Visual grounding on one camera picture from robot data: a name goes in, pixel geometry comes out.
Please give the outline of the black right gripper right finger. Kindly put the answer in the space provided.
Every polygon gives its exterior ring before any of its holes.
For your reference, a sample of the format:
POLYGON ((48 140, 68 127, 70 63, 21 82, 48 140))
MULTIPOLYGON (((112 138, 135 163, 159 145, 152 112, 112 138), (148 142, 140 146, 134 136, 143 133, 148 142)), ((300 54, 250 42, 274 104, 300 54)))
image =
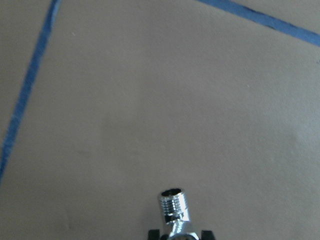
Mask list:
POLYGON ((216 240, 213 231, 211 230, 202 230, 201 231, 201 240, 216 240))

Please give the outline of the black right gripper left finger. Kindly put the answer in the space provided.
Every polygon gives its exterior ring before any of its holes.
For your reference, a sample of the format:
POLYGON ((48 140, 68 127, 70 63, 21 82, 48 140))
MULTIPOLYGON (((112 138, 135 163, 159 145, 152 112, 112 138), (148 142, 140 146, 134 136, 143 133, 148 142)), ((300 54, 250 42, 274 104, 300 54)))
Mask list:
POLYGON ((160 230, 159 229, 150 229, 148 231, 147 240, 160 240, 160 230))

